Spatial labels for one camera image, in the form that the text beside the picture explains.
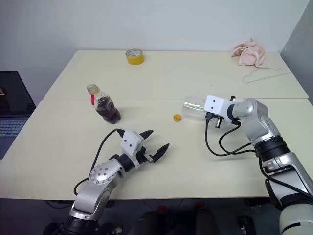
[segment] bottle cap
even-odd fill
[[[180,120],[181,120],[181,115],[175,114],[175,115],[173,116],[173,118],[174,118],[174,121],[180,121]]]
[[[89,84],[87,86],[87,90],[88,90],[89,94],[96,94],[100,91],[100,89],[95,84]]]

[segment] pink towel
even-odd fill
[[[235,46],[231,50],[231,56],[240,56],[238,65],[255,65],[256,67],[264,67],[265,50],[262,46],[256,44],[253,38],[242,44]]]

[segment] laptop screen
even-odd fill
[[[36,106],[17,71],[0,71],[0,115],[26,115]]]

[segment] yellow bottle cap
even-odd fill
[[[173,116],[173,118],[174,118],[174,121],[180,121],[180,120],[181,120],[181,115],[175,114],[175,115]]]

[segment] clear plastic bottle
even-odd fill
[[[184,117],[204,120],[206,111],[204,110],[205,100],[196,96],[187,96],[182,107]]]
[[[121,115],[108,94],[101,92],[95,84],[89,84],[87,90],[91,96],[91,104],[105,121],[115,124],[121,120]]]

